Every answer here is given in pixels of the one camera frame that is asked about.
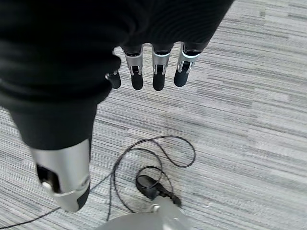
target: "robotic finger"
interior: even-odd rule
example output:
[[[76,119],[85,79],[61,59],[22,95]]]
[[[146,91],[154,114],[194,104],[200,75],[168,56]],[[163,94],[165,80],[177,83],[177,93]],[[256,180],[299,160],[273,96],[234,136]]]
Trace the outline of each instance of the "robotic finger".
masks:
[[[115,70],[112,73],[107,73],[106,79],[108,79],[111,82],[113,89],[118,89],[121,85],[121,80],[118,70]]]
[[[197,58],[208,43],[183,43],[179,52],[177,70],[174,77],[174,83],[178,87],[182,87],[187,83],[189,73],[194,66]]]
[[[134,89],[143,88],[143,46],[122,46]]]
[[[164,88],[165,72],[174,44],[152,44],[153,54],[153,88],[161,91]]]

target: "silver metal joint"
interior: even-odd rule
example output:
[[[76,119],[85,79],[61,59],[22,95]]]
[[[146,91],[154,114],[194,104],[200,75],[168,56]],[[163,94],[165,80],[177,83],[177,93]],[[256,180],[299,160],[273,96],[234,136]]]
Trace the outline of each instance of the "silver metal joint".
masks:
[[[113,74],[113,75],[116,75],[118,73],[118,70],[115,70],[113,73],[111,73],[111,74]],[[107,80],[109,80],[110,79],[110,73],[107,73],[106,75],[105,75],[105,78],[107,79]]]
[[[139,75],[141,75],[142,70],[143,70],[143,46],[141,48],[141,52],[137,56],[129,56],[125,53],[124,50],[123,50],[123,53],[125,54],[127,66],[128,66],[131,76],[134,75],[133,68],[132,68],[134,66],[138,67],[138,73]]]
[[[179,58],[178,58],[178,64],[177,64],[177,70],[179,73],[182,72],[182,67],[183,67],[183,63],[185,61],[189,62],[189,68],[187,70],[187,73],[190,73],[191,71],[191,68],[192,66],[194,66],[198,56],[200,54],[197,54],[197,55],[194,55],[194,56],[189,56],[189,55],[186,55],[184,52],[183,52],[183,49],[184,49],[184,43],[182,42],[181,43],[181,49],[180,49],[180,53],[179,53]]]
[[[59,150],[30,148],[42,186],[64,210],[76,212],[85,204],[90,187],[90,142]]]
[[[153,70],[154,70],[153,73],[157,74],[158,73],[158,65],[163,65],[162,74],[165,74],[166,68],[167,68],[167,65],[168,65],[168,61],[169,61],[170,53],[164,54],[164,55],[156,54],[153,47],[154,46],[152,45]]]

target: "robotic arm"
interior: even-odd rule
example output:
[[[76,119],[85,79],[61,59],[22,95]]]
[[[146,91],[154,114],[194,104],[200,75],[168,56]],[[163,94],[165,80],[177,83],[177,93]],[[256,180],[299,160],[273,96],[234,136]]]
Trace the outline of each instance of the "robotic arm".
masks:
[[[164,86],[169,54],[186,84],[232,0],[3,1],[0,105],[30,147],[42,186],[76,212],[90,188],[97,105],[120,87],[121,46],[136,90],[143,86],[142,44],[153,49],[153,87]]]

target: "metal component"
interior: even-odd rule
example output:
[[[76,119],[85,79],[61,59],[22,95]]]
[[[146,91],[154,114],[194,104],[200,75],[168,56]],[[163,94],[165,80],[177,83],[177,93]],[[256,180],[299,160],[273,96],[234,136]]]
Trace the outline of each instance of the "metal component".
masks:
[[[146,212],[158,212],[160,208],[160,205],[158,204],[152,204],[148,207],[148,209],[146,210]]]
[[[180,53],[179,53],[179,58],[178,58],[178,65],[177,65],[177,70],[179,73],[182,72],[182,67],[183,67],[183,64],[184,62],[189,62],[189,68],[187,69],[187,73],[190,73],[191,71],[191,68],[192,66],[195,64],[198,56],[200,54],[196,54],[194,56],[189,56],[189,55],[186,55],[184,53],[184,43],[182,42],[181,43],[181,49],[180,49]]]
[[[189,230],[188,219],[169,197],[158,196],[143,213],[117,217],[96,230]]]
[[[159,55],[156,54],[154,51],[154,46],[152,45],[152,54],[153,54],[153,73],[157,74],[158,73],[158,65],[163,65],[163,70],[162,70],[162,74],[164,75],[166,72],[166,68],[168,65],[168,60],[169,60],[169,56],[170,56],[170,52],[164,55]]]
[[[90,142],[59,150],[30,148],[42,186],[64,210],[82,208],[78,199],[90,186]]]
[[[113,75],[116,75],[118,73],[118,70],[115,70],[112,74]],[[110,80],[110,73],[107,73],[106,75],[105,75],[105,78],[107,79],[107,80]]]
[[[123,49],[123,52],[125,54],[128,69],[130,71],[131,76],[134,75],[134,72],[133,72],[133,69],[132,69],[133,66],[138,67],[138,73],[139,73],[139,75],[141,75],[142,69],[143,69],[143,46],[141,47],[141,52],[137,56],[130,56],[129,54],[127,54],[125,52],[124,49]]]

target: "gray carpet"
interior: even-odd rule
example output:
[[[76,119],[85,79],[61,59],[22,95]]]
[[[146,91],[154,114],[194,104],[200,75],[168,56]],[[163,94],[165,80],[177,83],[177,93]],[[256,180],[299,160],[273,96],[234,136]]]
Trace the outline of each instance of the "gray carpet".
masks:
[[[133,90],[117,49],[123,60],[122,87],[99,105],[92,185],[137,140],[180,135],[195,145],[197,161],[187,169],[174,168],[165,158],[163,163],[193,229],[306,230],[306,15],[305,0],[237,0],[183,88],[173,84],[179,45],[174,47],[161,92],[152,88],[149,46],[144,48],[144,88],[139,92]],[[182,143],[162,144],[172,157],[190,158]],[[119,169],[121,194],[135,210],[148,202],[129,174],[138,164],[155,161],[136,152]],[[59,210],[14,229],[93,229],[106,218],[107,193],[102,184],[80,212]],[[37,182],[14,123],[0,110],[0,227],[55,207]],[[115,198],[111,218],[126,213]]]

